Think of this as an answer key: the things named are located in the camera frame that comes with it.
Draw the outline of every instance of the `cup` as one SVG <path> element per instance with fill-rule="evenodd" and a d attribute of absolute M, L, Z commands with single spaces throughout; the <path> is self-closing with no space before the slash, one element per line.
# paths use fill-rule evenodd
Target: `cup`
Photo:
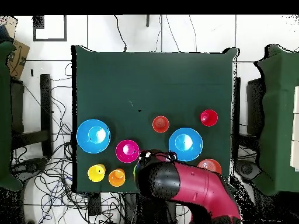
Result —
<path fill-rule="evenodd" d="M 213 160 L 213 159 L 205 159 L 205 160 L 202 160 L 198 165 L 197 167 L 200 167 L 202 169 L 207 169 L 209 171 L 212 171 L 212 172 L 216 172 L 216 173 L 220 173 L 221 174 L 221 166 L 220 164 L 216 161 L 216 160 Z"/>
<path fill-rule="evenodd" d="M 200 121 L 205 126 L 213 126 L 218 121 L 218 114 L 212 109 L 204 110 L 200 115 Z"/>
<path fill-rule="evenodd" d="M 103 180 L 105 172 L 105 166 L 103 164 L 97 164 L 88 169 L 87 175 L 92 182 L 100 182 Z"/>
<path fill-rule="evenodd" d="M 164 116 L 157 116 L 152 122 L 152 127 L 157 133 L 163 133 L 169 128 L 169 121 Z"/>
<path fill-rule="evenodd" d="M 126 176 L 123 169 L 116 169 L 109 174 L 109 183 L 115 187 L 120 187 L 124 184 Z"/>
<path fill-rule="evenodd" d="M 139 147 L 133 140 L 123 140 L 117 144 L 116 157 L 123 163 L 131 163 L 139 156 Z"/>

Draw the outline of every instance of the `yellow cup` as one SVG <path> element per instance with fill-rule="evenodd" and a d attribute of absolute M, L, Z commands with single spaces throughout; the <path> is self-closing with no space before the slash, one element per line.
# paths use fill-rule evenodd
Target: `yellow cup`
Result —
<path fill-rule="evenodd" d="M 88 169 L 87 175 L 92 182 L 100 182 L 105 176 L 105 171 L 103 164 L 97 164 Z"/>
<path fill-rule="evenodd" d="M 123 169 L 116 169 L 109 174 L 109 183 L 115 187 L 122 186 L 126 180 Z"/>

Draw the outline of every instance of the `red cup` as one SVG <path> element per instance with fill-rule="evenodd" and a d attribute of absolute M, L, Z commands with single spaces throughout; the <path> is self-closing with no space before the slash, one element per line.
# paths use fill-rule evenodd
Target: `red cup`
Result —
<path fill-rule="evenodd" d="M 213 160 L 213 159 L 205 159 L 205 160 L 202 160 L 198 165 L 197 167 L 200 167 L 202 169 L 207 169 L 209 171 L 212 171 L 212 172 L 216 172 L 216 173 L 220 173 L 221 174 L 221 166 L 220 164 L 216 161 L 216 160 Z"/>
<path fill-rule="evenodd" d="M 212 109 L 204 110 L 200 115 L 200 121 L 203 123 L 203 125 L 208 127 L 216 124 L 217 120 L 218 120 L 218 115 Z"/>
<path fill-rule="evenodd" d="M 163 133 L 169 128 L 169 121 L 164 116 L 157 116 L 152 122 L 153 129 L 158 133 Z"/>

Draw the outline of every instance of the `cardboard box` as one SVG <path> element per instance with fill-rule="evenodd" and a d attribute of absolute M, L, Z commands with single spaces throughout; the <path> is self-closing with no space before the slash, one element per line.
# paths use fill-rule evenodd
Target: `cardboard box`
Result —
<path fill-rule="evenodd" d="M 0 41 L 15 38 L 17 20 L 11 16 L 0 16 Z"/>
<path fill-rule="evenodd" d="M 13 45 L 16 47 L 16 50 L 9 54 L 8 68 L 11 72 L 11 77 L 20 79 L 30 47 L 17 40 L 13 41 Z"/>

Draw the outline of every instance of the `orange cup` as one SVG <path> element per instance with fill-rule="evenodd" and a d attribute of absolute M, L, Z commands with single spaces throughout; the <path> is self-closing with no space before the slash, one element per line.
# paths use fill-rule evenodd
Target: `orange cup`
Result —
<path fill-rule="evenodd" d="M 120 187 L 124 184 L 126 176 L 123 169 L 116 169 L 109 174 L 109 183 L 115 187 Z"/>

